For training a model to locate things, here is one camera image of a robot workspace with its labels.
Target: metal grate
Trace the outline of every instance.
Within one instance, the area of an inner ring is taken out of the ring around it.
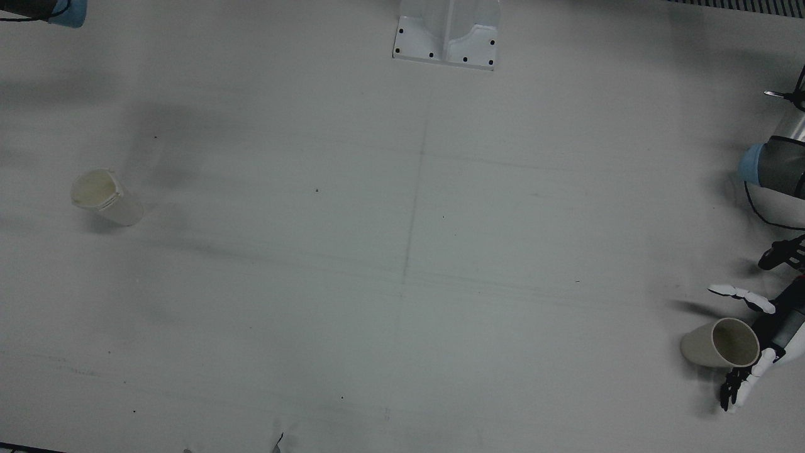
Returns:
[[[688,5],[712,6],[726,10],[749,11],[805,19],[805,2],[803,0],[667,0]]]

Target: robotic hand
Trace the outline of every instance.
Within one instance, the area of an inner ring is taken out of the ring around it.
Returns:
[[[805,235],[784,241],[776,241],[763,254],[758,267],[770,271],[780,264],[788,264],[800,272],[805,272]]]
[[[746,302],[763,314],[752,323],[761,354],[749,367],[734,368],[721,385],[721,408],[735,413],[746,403],[755,383],[775,364],[782,364],[805,353],[805,276],[795,279],[773,301],[731,285],[711,285],[712,293]]]
[[[777,308],[769,302],[769,299],[752,293],[746,289],[736,288],[732,285],[710,285],[708,291],[719,296],[730,296],[733,299],[741,299],[746,305],[754,310],[765,314],[774,314]]]

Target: white table surface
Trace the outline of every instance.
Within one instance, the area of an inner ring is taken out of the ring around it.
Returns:
[[[503,2],[493,73],[393,60],[393,0],[90,2],[0,24],[0,441],[193,453],[801,451],[681,335],[774,296],[734,177],[805,21]],[[117,169],[146,216],[70,205]],[[778,221],[801,202],[758,190]]]

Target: metal bracket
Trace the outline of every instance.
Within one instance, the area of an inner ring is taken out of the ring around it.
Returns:
[[[402,0],[393,58],[494,70],[499,0]]]

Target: white paper cup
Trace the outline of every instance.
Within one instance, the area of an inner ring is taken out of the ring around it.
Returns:
[[[760,355],[758,336],[745,322],[722,318],[682,337],[682,355],[694,364],[714,368],[748,367]]]
[[[73,205],[125,227],[142,218],[142,205],[108,168],[96,168],[79,176],[72,183],[70,198]]]

